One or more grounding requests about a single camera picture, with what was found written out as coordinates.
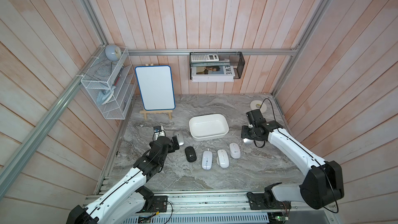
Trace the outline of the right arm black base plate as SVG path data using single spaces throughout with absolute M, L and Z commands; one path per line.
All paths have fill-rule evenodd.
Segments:
M 267 210 L 267 209 L 282 209 L 290 210 L 291 202 L 289 201 L 277 201 L 268 192 L 262 194 L 254 194 L 248 192 L 246 194 L 248 198 L 251 210 Z

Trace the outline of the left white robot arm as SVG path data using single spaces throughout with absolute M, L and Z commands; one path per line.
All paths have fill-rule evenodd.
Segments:
M 124 178 L 86 207 L 71 210 L 68 224 L 118 224 L 130 214 L 142 210 L 149 212 L 153 205 L 153 192 L 145 184 L 161 172 L 167 155 L 179 149 L 176 137 L 160 136 L 150 142 L 147 150 Z

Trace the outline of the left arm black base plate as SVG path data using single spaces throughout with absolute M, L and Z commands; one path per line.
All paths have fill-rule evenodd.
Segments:
M 145 200 L 144 207 L 139 213 L 167 212 L 168 196 L 154 196 Z

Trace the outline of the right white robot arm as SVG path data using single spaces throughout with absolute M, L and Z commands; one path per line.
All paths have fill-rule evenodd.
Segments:
M 342 167 L 335 161 L 326 161 L 296 141 L 278 122 L 270 121 L 242 126 L 245 140 L 268 142 L 282 151 L 302 172 L 300 184 L 274 183 L 264 188 L 264 205 L 285 202 L 304 202 L 320 209 L 342 199 L 344 193 Z

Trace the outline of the white mouse with logo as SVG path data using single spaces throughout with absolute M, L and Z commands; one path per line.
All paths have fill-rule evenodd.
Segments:
M 241 157 L 241 151 L 239 145 L 236 143 L 231 143 L 229 145 L 230 155 L 233 159 L 239 159 Z

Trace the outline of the silver mouse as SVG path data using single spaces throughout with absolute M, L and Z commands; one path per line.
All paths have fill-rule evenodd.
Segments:
M 175 131 L 174 136 L 176 137 L 179 146 L 182 146 L 184 144 L 183 133 L 181 131 Z
M 251 144 L 254 143 L 254 140 L 244 138 L 244 139 L 243 139 L 243 142 L 244 142 L 245 144 L 247 144 L 247 145 L 251 145 Z

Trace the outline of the white glossy mouse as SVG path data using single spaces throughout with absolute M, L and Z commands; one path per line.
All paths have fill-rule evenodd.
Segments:
M 219 149 L 217 151 L 217 164 L 223 168 L 226 169 L 229 167 L 229 156 L 226 150 L 224 149 Z

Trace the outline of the black computer mouse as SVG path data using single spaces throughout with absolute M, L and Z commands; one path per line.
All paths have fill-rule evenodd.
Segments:
M 186 159 L 188 162 L 192 163 L 197 160 L 197 154 L 195 152 L 195 149 L 192 146 L 188 146 L 184 150 Z

